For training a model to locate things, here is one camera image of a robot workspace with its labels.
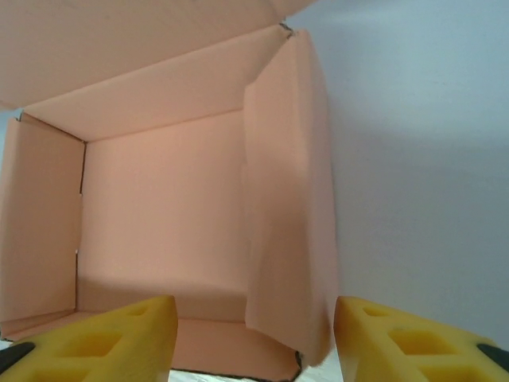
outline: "open cardboard box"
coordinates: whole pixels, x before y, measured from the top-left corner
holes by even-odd
[[[0,322],[22,338],[176,297],[173,367],[292,379],[337,290],[310,0],[8,2]]]

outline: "yellow foam block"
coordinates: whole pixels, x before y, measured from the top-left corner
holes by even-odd
[[[25,338],[36,348],[1,382],[152,382],[167,380],[177,309],[171,297],[122,309]]]
[[[477,348],[493,341],[359,298],[339,298],[335,335],[344,382],[509,382]]]

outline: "white wall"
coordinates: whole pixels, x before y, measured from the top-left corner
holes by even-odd
[[[323,0],[342,294],[509,347],[509,2]]]

